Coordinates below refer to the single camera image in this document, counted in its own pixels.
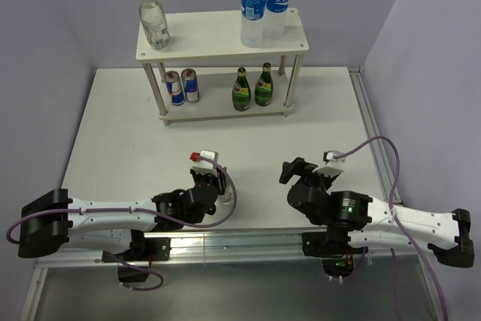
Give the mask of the clear glass bottle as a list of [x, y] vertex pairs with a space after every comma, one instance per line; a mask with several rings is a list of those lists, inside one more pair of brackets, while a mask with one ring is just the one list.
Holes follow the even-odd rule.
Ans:
[[165, 11], [158, 0], [142, 0], [139, 17], [149, 45], [164, 50], [170, 44], [170, 34]]
[[225, 173], [227, 172], [227, 168], [222, 166], [221, 169], [222, 171], [218, 169], [219, 189], [220, 189], [218, 202], [224, 205], [230, 205], [233, 202], [233, 189], [225, 175]]

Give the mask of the green glass bottle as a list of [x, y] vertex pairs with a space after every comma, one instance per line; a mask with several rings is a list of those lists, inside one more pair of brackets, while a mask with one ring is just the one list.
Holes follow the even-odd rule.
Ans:
[[274, 83], [271, 77], [271, 64], [265, 62], [262, 66], [262, 73], [256, 81], [255, 102], [260, 107], [268, 106], [273, 98]]
[[251, 89], [246, 74], [246, 69], [239, 67], [231, 93], [232, 104], [236, 111], [246, 111], [250, 107]]

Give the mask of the blue label water bottle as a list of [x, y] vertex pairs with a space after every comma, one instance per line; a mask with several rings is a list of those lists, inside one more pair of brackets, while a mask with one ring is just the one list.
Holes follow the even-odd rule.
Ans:
[[263, 42], [265, 0], [240, 0], [240, 40], [246, 47], [259, 47]]
[[263, 36], [268, 40], [280, 40], [285, 33], [289, 0], [266, 0]]

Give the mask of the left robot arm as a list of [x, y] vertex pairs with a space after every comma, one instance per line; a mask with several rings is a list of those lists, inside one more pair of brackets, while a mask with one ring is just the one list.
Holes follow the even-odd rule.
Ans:
[[21, 211], [18, 256], [36, 259], [62, 248], [101, 250], [138, 260], [147, 250], [149, 232], [175, 232], [199, 227], [216, 213], [216, 201], [225, 194], [225, 171], [211, 165], [193, 166], [189, 189], [176, 189], [132, 202], [84, 201], [67, 189], [54, 189]]

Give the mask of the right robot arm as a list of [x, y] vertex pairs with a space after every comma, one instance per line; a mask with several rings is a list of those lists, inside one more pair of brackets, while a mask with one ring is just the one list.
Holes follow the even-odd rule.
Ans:
[[440, 264], [453, 268], [473, 267], [468, 210], [433, 213], [351, 190], [331, 191], [343, 170], [342, 161], [333, 158], [323, 166], [301, 157], [283, 163], [281, 184], [298, 177], [287, 195], [289, 206], [321, 228], [303, 233], [305, 256], [327, 258], [386, 248], [433, 255]]

